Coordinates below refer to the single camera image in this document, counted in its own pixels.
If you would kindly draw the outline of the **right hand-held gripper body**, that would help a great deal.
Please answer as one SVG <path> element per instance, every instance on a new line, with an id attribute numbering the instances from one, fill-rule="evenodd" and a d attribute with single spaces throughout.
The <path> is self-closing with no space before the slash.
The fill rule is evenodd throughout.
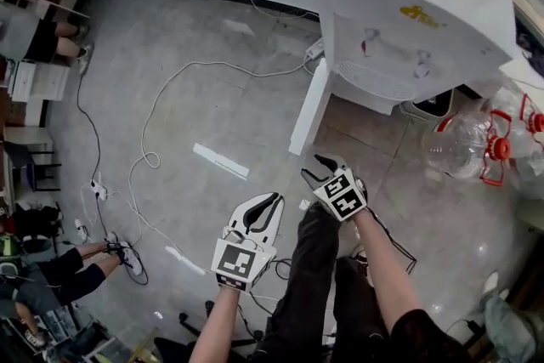
<path id="1" fill-rule="evenodd" d="M 326 177 L 326 183 L 319 189 L 313 189 L 315 196 L 322 206 L 338 221 L 343 222 L 352 218 L 367 206 L 366 188 L 354 176 L 347 164 L 337 158 L 341 167 Z"/>

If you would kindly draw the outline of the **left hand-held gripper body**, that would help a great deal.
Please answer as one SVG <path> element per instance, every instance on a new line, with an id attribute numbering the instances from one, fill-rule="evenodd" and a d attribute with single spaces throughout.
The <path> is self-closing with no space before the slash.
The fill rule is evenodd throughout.
<path id="1" fill-rule="evenodd" d="M 218 284 L 250 292 L 276 259 L 276 236 L 276 220 L 258 232 L 239 220 L 225 226 L 217 240 L 211 267 Z"/>

